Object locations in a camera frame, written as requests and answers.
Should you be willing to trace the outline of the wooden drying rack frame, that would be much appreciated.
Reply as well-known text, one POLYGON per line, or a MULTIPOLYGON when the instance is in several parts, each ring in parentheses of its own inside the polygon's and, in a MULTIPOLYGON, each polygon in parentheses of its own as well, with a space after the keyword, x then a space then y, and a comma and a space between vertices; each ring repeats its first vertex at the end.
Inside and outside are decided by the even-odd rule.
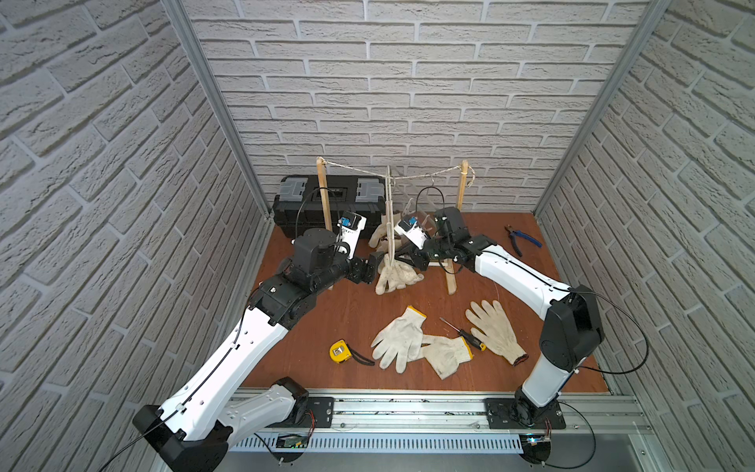
MULTIPOLYGON (((335 161, 328 161, 324 157, 317 157, 316 167, 317 167, 318 183, 320 186, 324 186, 324 187, 328 186, 328 175, 326 175, 326 167, 328 167, 328 165, 334 166, 334 167, 346 168, 346 169, 353 170, 359 173, 364 173, 368 175, 374 175, 377 177, 385 178, 385 175, 383 174, 349 166, 346 164, 337 163, 335 161)), ((458 210, 462 210, 465 190, 469 186, 471 186, 472 183, 474 183, 474 180, 476 179, 476 173, 475 173, 476 171, 469 165, 468 160, 464 159, 460 165, 448 167, 440 171, 426 173, 426 174, 441 175, 444 173, 454 171, 456 169, 458 169, 460 172, 458 190, 456 194, 457 195, 456 208, 458 208, 458 210), (468 176, 470 172, 472 174, 472 180, 468 182, 468 176)), ((320 196, 322 197, 322 213, 324 214, 324 218, 326 219, 326 222, 324 223, 324 225, 326 226, 326 229, 332 230, 332 223, 330 220, 330 197, 326 196, 326 190, 320 190, 320 196)), ((450 260, 445 260, 445 261, 434 263, 434 264, 440 267, 441 269, 446 270, 447 263, 449 262, 450 260)), ((451 273, 446 273, 446 288, 447 288, 448 295, 454 295, 454 293, 456 293, 457 282, 456 282, 455 275, 452 275, 451 273)))

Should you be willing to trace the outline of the grey plastic clip hanger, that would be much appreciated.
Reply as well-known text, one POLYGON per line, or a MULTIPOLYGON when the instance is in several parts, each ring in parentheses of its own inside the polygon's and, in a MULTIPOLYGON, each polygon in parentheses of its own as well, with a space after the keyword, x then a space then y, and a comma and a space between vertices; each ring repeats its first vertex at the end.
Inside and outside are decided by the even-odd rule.
POLYGON ((442 188, 444 177, 439 174, 419 174, 396 177, 393 189, 397 192, 398 210, 402 216, 420 212, 432 214, 450 203, 442 188))

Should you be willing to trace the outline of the white plastic clip hanger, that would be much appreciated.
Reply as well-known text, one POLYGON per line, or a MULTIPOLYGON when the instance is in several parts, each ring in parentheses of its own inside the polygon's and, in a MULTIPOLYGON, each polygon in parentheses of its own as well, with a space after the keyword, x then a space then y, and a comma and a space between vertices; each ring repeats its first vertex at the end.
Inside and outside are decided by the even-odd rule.
POLYGON ((393 212, 393 200, 392 200, 392 184, 393 178, 391 175, 391 168, 387 165, 387 173, 385 173, 385 209, 387 210, 387 241, 389 242, 389 265, 392 265, 395 257, 395 234, 394 234, 394 212, 393 212))

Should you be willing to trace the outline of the white glove yellow cuff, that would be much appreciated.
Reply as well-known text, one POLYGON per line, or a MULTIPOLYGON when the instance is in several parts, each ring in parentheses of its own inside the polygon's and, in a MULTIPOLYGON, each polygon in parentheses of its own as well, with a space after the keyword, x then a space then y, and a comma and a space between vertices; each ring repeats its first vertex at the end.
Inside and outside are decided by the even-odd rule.
POLYGON ((423 336, 420 357, 426 359, 441 380, 457 372, 474 355, 463 337, 423 336))
POLYGON ((386 370, 395 363, 397 374, 403 374, 409 362, 420 358, 423 341, 422 324, 426 316, 412 306, 383 328, 371 343, 373 358, 386 370))

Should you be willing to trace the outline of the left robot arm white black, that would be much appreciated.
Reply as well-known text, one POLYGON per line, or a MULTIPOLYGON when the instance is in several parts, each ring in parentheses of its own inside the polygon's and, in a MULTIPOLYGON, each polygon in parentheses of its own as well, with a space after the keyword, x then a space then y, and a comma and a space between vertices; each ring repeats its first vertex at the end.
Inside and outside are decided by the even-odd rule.
POLYGON ((255 288, 236 327, 203 367, 161 405, 147 405, 133 423, 173 471, 212 471, 228 450, 271 425, 297 426, 307 415, 308 391, 283 378, 259 395, 229 399, 267 352, 342 279, 369 283, 378 262, 356 256, 365 223, 344 216, 339 231, 308 229, 294 254, 255 288))

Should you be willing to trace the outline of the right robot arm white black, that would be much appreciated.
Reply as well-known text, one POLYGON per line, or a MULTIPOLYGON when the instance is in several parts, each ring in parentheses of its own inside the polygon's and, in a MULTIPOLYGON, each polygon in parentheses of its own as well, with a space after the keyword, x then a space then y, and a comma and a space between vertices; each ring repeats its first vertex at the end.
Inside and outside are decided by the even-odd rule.
POLYGON ((533 371, 517 389, 510 416, 528 427, 551 407, 584 361, 605 339, 594 291, 584 285, 571 287, 532 269, 485 235, 470 234, 457 208, 435 213, 433 236, 414 216, 394 227, 411 244, 400 249, 417 269, 432 260, 451 259, 469 271, 487 277, 519 298, 544 321, 541 354, 533 371))

